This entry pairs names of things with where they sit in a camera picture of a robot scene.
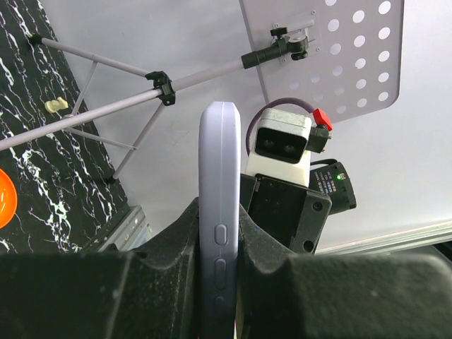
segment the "white wall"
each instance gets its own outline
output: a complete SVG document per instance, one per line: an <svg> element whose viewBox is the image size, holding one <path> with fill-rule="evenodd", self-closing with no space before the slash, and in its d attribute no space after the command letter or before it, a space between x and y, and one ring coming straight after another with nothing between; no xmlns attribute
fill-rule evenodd
<svg viewBox="0 0 452 339"><path fill-rule="evenodd" d="M164 70L173 79L249 51L238 0L42 3L61 42L149 71ZM451 14L446 0L407 0L398 101L335 125L322 157L345 164L358 207L328 219L320 247L452 219ZM90 63L67 57L81 85ZM101 66L86 102L95 108L151 87L144 79ZM130 202L143 206L156 231L197 194L199 117L215 100L235 102L244 133L264 104L256 71L239 71L177 93L177 104L163 114L121 177ZM100 134L132 143L157 104L96 121ZM125 152L107 149L117 166Z"/></svg>

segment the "black knob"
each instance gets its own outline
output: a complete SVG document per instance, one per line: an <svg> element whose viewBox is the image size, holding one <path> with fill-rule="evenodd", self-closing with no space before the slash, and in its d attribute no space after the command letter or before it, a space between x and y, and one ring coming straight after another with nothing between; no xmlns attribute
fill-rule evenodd
<svg viewBox="0 0 452 339"><path fill-rule="evenodd" d="M270 31L272 37L280 39L284 34L287 34L287 27L279 27Z"/></svg>
<svg viewBox="0 0 452 339"><path fill-rule="evenodd" d="M308 57L308 52L302 52L302 53L293 53L291 56L292 60L301 60Z"/></svg>

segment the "camera lens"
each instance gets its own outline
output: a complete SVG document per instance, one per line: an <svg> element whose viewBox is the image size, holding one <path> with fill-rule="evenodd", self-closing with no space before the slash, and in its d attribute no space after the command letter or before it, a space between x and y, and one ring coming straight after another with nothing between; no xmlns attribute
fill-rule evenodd
<svg viewBox="0 0 452 339"><path fill-rule="evenodd" d="M275 145L275 143L272 142L272 140L265 140L265 141L263 142L263 145L264 145L265 147L267 147L267 148L272 148L272 147Z"/></svg>
<svg viewBox="0 0 452 339"><path fill-rule="evenodd" d="M295 147L292 145L284 146L284 151L287 153L293 153L293 152L295 152Z"/></svg>

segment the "red connector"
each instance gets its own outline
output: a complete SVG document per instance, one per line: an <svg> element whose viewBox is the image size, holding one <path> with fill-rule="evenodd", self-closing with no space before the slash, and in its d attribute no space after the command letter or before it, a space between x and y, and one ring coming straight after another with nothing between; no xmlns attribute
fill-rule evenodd
<svg viewBox="0 0 452 339"><path fill-rule="evenodd" d="M314 121L316 124L325 125L329 131L333 130L333 123L324 111L318 108L312 114L314 115Z"/></svg>

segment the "black marble surface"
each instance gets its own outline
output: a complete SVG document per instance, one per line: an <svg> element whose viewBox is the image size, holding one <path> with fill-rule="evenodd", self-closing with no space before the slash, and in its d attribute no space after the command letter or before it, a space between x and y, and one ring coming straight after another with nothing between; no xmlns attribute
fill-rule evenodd
<svg viewBox="0 0 452 339"><path fill-rule="evenodd" d="M56 39L39 1L0 1L0 139L70 114L79 94L63 53L28 42L35 32ZM50 114L44 103L57 97L69 109ZM82 130L97 134L94 123ZM0 168L18 191L0 253L80 251L127 202L119 182L104 182L114 171L104 146L67 132L1 151Z"/></svg>

